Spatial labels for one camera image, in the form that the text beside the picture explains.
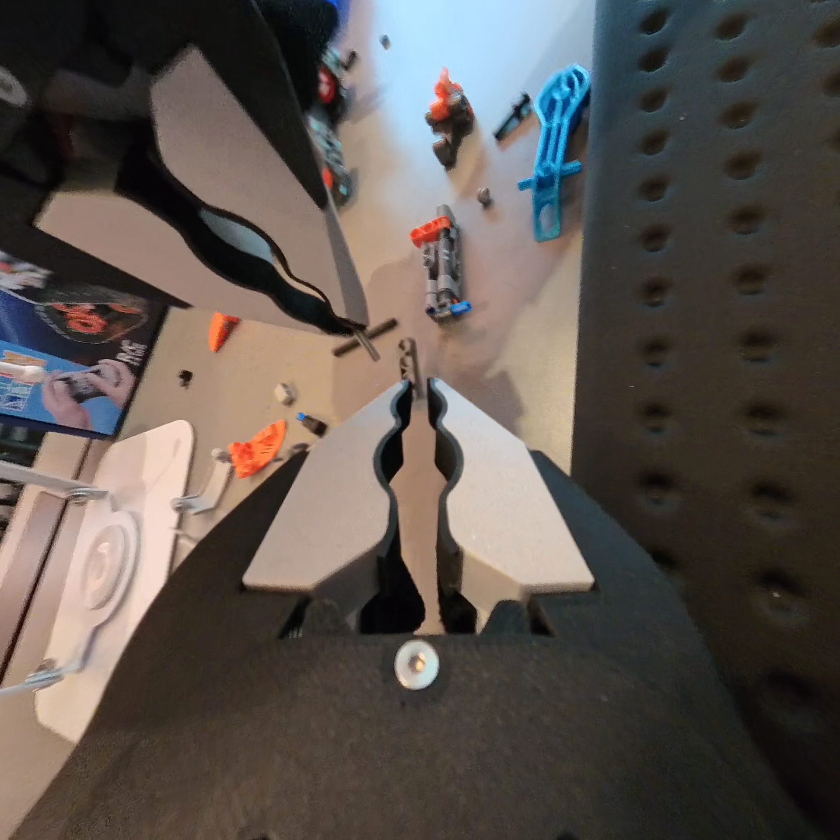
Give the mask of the long black axle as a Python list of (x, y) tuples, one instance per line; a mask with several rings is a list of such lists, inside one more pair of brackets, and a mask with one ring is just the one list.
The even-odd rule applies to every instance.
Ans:
[(392, 332), (397, 327), (397, 319), (389, 318), (372, 327), (354, 330), (352, 336), (332, 348), (332, 356), (342, 358), (353, 350), (363, 349), (373, 362), (378, 362), (381, 356), (375, 347), (374, 341)]

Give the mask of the orange beam with black axle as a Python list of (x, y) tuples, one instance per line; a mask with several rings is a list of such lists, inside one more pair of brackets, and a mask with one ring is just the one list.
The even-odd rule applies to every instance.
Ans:
[(471, 311), (465, 298), (460, 228), (452, 209), (438, 205), (434, 218), (414, 227), (409, 238), (426, 272), (424, 311), (438, 324)]

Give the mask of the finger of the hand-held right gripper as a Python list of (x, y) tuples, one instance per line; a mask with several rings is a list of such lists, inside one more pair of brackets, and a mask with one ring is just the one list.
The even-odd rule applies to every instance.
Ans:
[(199, 48), (186, 47), (154, 79), (150, 106), (165, 169), (212, 213), (252, 229), (274, 259), (283, 257), (293, 290), (327, 304), (341, 324), (367, 326), (364, 289), (297, 107), (280, 118), (281, 138), (302, 142), (299, 161), (314, 174), (322, 205)]
[(268, 293), (223, 278), (174, 227), (115, 192), (58, 190), (36, 215), (35, 228), (189, 307), (282, 328), (343, 333), (343, 325), (324, 318), (319, 301), (307, 293), (303, 318), (296, 318)]

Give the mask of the long black pin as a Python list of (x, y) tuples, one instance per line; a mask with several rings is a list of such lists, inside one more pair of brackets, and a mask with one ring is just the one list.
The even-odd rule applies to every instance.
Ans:
[(525, 121), (533, 111), (532, 99), (526, 91), (522, 91), (519, 98), (512, 103), (505, 117), (493, 132), (497, 144), (501, 144), (519, 125)]

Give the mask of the white book stand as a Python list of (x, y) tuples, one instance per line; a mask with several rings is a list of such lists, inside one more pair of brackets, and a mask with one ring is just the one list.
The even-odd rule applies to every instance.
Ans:
[(80, 506), (41, 665), (2, 698), (30, 694), (38, 723), (78, 743), (134, 631), (170, 576), (195, 435), (185, 420), (111, 444)]

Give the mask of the orange curved brick piece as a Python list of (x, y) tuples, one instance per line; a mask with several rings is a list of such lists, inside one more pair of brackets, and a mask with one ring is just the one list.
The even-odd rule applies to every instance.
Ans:
[(215, 311), (207, 327), (206, 341), (208, 349), (212, 353), (220, 351), (239, 323), (240, 318)]

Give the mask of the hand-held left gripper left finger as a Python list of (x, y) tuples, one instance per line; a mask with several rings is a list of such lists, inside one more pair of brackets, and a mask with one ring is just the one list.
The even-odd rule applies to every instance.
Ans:
[(413, 385), (399, 381), (311, 448), (243, 576), (246, 589), (360, 611), (380, 590), (396, 535), (391, 479), (403, 463)]

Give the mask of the grey orange tracked toy vehicle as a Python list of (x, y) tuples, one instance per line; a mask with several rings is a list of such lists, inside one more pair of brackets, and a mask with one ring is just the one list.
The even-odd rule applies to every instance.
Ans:
[(324, 50), (318, 68), (318, 96), (308, 112), (308, 130), (322, 182), (337, 208), (347, 204), (354, 190), (352, 174), (344, 161), (339, 128), (353, 103), (353, 90), (345, 78), (357, 57), (354, 50), (344, 56), (333, 46)]

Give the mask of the teal plastic separator tool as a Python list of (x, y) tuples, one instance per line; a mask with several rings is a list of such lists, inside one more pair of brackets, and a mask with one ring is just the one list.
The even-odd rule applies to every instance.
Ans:
[(532, 110), (540, 126), (539, 142), (532, 173), (518, 182), (518, 189), (531, 194), (532, 235), (536, 242), (549, 242), (560, 236), (562, 184), (582, 169), (580, 161), (566, 159), (566, 151), (590, 97), (590, 73), (574, 63), (554, 72), (533, 102)]

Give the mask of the orange pin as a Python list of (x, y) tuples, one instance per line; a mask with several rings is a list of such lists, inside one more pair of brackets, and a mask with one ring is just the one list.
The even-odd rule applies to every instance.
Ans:
[(281, 419), (258, 431), (244, 442), (227, 446), (230, 463), (238, 479), (254, 476), (279, 454), (287, 434), (287, 421)]

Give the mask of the toy vehicle product box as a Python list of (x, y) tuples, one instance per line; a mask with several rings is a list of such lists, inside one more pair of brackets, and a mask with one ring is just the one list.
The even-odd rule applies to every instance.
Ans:
[(3, 424), (88, 438), (123, 425), (167, 307), (1, 255)]

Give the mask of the black dimpled foam mat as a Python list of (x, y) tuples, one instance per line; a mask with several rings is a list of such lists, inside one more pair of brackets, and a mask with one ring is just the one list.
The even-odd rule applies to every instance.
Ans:
[(838, 93), (838, 2), (598, 2), (571, 464), (831, 838)]

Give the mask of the orange grey brick assembly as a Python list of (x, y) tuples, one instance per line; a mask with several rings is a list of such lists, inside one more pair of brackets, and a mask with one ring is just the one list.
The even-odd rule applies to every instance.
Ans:
[(434, 84), (434, 100), (425, 113), (425, 121), (435, 136), (433, 153), (447, 170), (457, 162), (460, 145), (475, 127), (475, 113), (462, 86), (452, 80), (448, 69), (441, 69)]

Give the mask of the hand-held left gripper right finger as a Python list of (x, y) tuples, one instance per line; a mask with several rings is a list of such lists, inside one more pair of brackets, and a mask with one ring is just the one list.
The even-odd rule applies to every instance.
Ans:
[(528, 447), (444, 380), (427, 381), (442, 615), (489, 615), (505, 601), (592, 591), (595, 577)]

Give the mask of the grey curved panel piece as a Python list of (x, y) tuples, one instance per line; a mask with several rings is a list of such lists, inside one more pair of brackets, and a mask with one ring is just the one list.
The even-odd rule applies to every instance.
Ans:
[(215, 448), (212, 453), (213, 468), (200, 493), (172, 498), (170, 507), (180, 516), (198, 516), (213, 511), (228, 488), (235, 474), (233, 459), (228, 450)]

